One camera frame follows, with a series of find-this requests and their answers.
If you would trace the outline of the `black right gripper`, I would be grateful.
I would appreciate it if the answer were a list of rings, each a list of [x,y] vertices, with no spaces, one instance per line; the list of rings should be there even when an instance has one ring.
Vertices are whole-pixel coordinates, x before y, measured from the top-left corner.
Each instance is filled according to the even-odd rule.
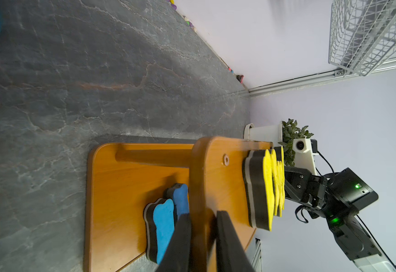
[[[322,209],[326,205],[328,180],[309,170],[297,167],[285,168],[285,198],[309,209]]]

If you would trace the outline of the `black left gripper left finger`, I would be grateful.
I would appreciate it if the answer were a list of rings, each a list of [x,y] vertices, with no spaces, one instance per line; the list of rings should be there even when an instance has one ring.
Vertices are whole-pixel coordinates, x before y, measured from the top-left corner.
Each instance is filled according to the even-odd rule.
[[[167,250],[156,272],[187,272],[189,270],[192,224],[190,214],[178,219]]]

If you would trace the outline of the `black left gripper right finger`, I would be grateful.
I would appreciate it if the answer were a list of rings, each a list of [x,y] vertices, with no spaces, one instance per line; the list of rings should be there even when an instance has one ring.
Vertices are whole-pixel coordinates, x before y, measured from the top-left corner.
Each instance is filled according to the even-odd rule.
[[[227,211],[217,212],[216,237],[218,272],[253,272]]]

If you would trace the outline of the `yellow eraser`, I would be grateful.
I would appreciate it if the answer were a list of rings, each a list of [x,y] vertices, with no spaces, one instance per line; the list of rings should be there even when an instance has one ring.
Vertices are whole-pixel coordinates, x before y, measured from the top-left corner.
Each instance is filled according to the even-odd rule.
[[[278,183],[278,206],[277,216],[283,216],[283,210],[285,205],[285,176],[284,176],[284,149],[281,146],[275,147],[276,161],[277,161],[277,183]]]
[[[280,204],[280,182],[278,175],[278,165],[277,165],[277,156],[275,149],[272,148],[270,152],[271,163],[272,163],[272,179],[274,186],[274,196],[275,196],[275,207],[274,207],[274,216],[279,215],[279,204]]]
[[[242,166],[250,226],[271,231],[275,193],[269,150],[249,151]]]

